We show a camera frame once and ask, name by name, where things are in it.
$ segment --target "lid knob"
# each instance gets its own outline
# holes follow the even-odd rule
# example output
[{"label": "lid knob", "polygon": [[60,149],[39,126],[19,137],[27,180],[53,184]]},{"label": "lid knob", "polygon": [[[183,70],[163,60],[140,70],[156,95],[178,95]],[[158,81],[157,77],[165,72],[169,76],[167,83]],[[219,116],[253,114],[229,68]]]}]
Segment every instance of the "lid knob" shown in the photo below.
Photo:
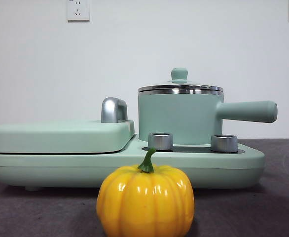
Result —
[{"label": "lid knob", "polygon": [[188,71],[186,68],[173,68],[171,71],[172,83],[182,84],[187,82]]}]

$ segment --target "pot handle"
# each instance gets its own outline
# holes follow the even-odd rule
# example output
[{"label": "pot handle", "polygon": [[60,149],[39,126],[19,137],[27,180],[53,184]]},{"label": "pot handle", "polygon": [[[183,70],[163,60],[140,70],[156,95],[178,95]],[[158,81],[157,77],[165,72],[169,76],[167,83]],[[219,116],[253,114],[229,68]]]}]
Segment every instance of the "pot handle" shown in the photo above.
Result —
[{"label": "pot handle", "polygon": [[252,122],[274,122],[277,119],[277,104],[273,101],[222,103],[217,107],[220,119]]}]

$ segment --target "silver knob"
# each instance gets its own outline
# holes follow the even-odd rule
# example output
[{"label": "silver knob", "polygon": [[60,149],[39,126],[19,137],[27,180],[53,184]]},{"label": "silver knob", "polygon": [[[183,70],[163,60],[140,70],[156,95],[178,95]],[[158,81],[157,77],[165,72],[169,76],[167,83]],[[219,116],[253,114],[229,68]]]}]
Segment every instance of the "silver knob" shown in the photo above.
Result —
[{"label": "silver knob", "polygon": [[238,138],[233,135],[213,135],[210,149],[223,153],[238,152]]},{"label": "silver knob", "polygon": [[172,150],[173,135],[164,132],[150,133],[148,138],[148,147],[155,148],[156,150]]}]

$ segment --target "appliance foot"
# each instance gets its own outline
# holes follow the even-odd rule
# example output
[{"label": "appliance foot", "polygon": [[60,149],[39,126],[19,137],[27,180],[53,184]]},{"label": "appliance foot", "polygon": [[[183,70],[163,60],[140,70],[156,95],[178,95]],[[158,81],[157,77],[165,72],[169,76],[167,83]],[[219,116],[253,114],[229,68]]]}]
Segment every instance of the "appliance foot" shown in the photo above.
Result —
[{"label": "appliance foot", "polygon": [[33,186],[25,186],[26,191],[36,192],[42,190],[43,187],[33,187]]}]

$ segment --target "metal handle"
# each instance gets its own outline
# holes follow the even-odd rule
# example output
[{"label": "metal handle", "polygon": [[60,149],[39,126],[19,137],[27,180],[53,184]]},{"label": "metal handle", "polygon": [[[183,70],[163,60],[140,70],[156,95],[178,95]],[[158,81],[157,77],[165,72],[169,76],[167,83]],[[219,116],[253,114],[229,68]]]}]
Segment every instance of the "metal handle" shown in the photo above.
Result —
[{"label": "metal handle", "polygon": [[119,120],[128,120],[126,102],[114,97],[104,99],[101,122],[118,122]]}]

